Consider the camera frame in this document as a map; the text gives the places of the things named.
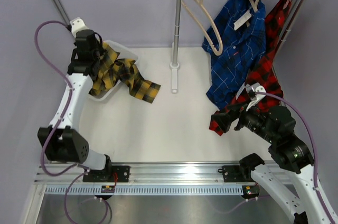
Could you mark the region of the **yellow plaid shirt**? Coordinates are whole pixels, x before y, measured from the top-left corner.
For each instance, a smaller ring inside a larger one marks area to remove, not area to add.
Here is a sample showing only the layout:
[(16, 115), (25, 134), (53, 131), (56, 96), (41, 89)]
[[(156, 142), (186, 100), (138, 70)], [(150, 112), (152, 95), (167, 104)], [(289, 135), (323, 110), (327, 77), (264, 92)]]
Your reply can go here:
[(103, 43), (106, 52), (100, 57), (98, 75), (89, 94), (95, 98), (112, 90), (119, 82), (124, 83), (132, 97), (153, 103), (160, 85), (144, 79), (136, 61), (121, 58), (120, 52), (113, 49), (107, 42)]

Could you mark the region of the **blue plaid shirt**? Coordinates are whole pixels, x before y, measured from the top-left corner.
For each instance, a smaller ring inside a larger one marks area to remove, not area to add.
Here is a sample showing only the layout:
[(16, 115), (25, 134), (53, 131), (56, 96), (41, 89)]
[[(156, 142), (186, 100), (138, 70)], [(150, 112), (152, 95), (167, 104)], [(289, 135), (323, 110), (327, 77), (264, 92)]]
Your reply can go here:
[(251, 0), (228, 0), (214, 23), (221, 36), (217, 56), (207, 40), (202, 49), (211, 57), (211, 87), (206, 95), (219, 109), (230, 104), (248, 72), (266, 52), (266, 9), (262, 2), (254, 11)]

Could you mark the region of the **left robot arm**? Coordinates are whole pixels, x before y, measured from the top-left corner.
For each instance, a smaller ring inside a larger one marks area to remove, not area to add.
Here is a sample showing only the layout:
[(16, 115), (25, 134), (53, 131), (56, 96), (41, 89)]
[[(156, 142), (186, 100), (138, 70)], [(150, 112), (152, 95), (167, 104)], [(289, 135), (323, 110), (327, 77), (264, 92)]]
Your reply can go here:
[(49, 176), (56, 173), (47, 170), (45, 160), (80, 166), (88, 180), (108, 181), (114, 173), (110, 157), (92, 150), (78, 132), (85, 100), (97, 78), (100, 57), (106, 50), (101, 36), (90, 29), (78, 31), (74, 44), (67, 74), (62, 75), (66, 88), (57, 113), (48, 127), (39, 128), (37, 133), (42, 145), (40, 163)]

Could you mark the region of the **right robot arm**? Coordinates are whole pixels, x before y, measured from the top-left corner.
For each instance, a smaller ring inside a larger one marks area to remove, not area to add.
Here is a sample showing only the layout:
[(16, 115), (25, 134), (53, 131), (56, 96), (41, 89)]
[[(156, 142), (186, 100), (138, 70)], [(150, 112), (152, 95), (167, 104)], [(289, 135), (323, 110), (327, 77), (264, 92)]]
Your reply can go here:
[(270, 144), (271, 158), (284, 170), (296, 193), (280, 182), (256, 153), (240, 160), (239, 174), (244, 180), (258, 183), (291, 223), (337, 223), (337, 214), (325, 193), (321, 192), (313, 152), (295, 135), (296, 121), (287, 107), (273, 106), (268, 112), (261, 113), (256, 108), (247, 109), (236, 104), (225, 113), (212, 115), (211, 120), (223, 133), (237, 120), (235, 130), (245, 127)]

